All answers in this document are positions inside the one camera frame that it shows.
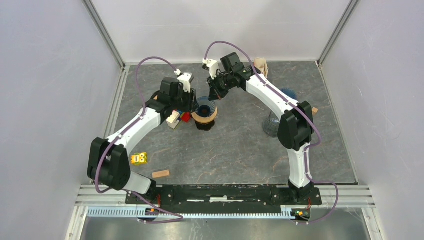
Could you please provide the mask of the dark brown dripper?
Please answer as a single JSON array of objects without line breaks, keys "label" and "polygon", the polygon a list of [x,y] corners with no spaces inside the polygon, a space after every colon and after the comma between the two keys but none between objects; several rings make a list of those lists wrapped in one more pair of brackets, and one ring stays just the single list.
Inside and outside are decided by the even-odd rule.
[{"label": "dark brown dripper", "polygon": [[200,131],[210,131],[214,126],[215,126],[215,121],[212,120],[210,122],[207,123],[202,123],[202,122],[195,122],[196,128]]}]

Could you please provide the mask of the orange coffee filter box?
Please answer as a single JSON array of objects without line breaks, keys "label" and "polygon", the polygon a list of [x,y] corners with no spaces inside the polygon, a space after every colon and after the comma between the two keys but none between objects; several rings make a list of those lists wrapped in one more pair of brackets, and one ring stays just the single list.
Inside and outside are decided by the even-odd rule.
[{"label": "orange coffee filter box", "polygon": [[268,77],[269,67],[265,58],[257,57],[254,59],[253,64],[254,67],[261,72],[261,74],[263,74],[266,78]]}]

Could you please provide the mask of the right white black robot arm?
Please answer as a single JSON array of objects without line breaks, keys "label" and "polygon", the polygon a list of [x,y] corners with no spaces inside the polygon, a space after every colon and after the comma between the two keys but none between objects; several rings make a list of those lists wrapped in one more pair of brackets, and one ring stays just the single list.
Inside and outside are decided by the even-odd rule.
[{"label": "right white black robot arm", "polygon": [[309,167],[309,148],[314,127],[311,105],[289,97],[275,87],[254,64],[245,66],[236,52],[221,58],[219,62],[205,58],[203,69],[209,72],[209,99],[221,100],[231,89],[240,88],[255,96],[279,118],[277,138],[287,149],[290,175],[289,199],[302,204],[314,188]]}]

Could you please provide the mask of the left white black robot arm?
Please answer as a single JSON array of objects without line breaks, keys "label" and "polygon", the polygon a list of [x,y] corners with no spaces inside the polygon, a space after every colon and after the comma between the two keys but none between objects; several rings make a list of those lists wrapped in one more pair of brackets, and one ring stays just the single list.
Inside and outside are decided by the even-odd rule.
[{"label": "left white black robot arm", "polygon": [[175,110],[192,112],[197,107],[196,91],[191,87],[194,77],[184,72],[177,78],[166,77],[160,89],[145,107],[124,127],[107,138],[95,138],[90,147],[87,176],[108,190],[130,190],[138,193],[145,204],[153,203],[157,190],[153,180],[131,171],[130,154],[152,130],[164,123]]}]

